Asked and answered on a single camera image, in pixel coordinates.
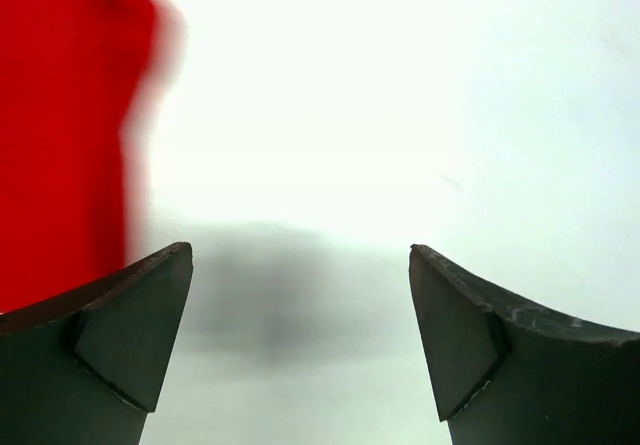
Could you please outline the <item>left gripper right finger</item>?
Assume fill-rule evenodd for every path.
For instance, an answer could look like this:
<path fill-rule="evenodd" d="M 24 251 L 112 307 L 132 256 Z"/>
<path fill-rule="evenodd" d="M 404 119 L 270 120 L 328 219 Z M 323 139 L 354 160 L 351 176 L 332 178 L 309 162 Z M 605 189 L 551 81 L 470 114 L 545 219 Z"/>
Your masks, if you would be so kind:
<path fill-rule="evenodd" d="M 636 332 L 547 308 L 425 245 L 411 249 L 409 279 L 453 443 L 638 443 Z"/>

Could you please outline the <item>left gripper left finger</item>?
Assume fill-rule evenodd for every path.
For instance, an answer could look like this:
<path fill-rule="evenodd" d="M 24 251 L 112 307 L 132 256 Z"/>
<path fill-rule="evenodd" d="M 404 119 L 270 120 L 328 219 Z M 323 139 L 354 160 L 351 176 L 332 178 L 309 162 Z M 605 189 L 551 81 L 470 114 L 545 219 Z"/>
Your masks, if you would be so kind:
<path fill-rule="evenodd" d="M 177 242 L 2 315 L 2 443 L 139 443 L 158 405 L 192 274 L 192 247 Z"/>

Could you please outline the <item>red t shirt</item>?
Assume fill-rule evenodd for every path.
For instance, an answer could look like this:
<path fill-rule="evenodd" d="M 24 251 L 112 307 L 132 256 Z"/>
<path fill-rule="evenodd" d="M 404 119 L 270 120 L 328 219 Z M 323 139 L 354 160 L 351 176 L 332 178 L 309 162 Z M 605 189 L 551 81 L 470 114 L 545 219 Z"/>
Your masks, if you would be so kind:
<path fill-rule="evenodd" d="M 1 309 L 121 269 L 130 113 L 173 57 L 168 0 L 1 0 Z"/>

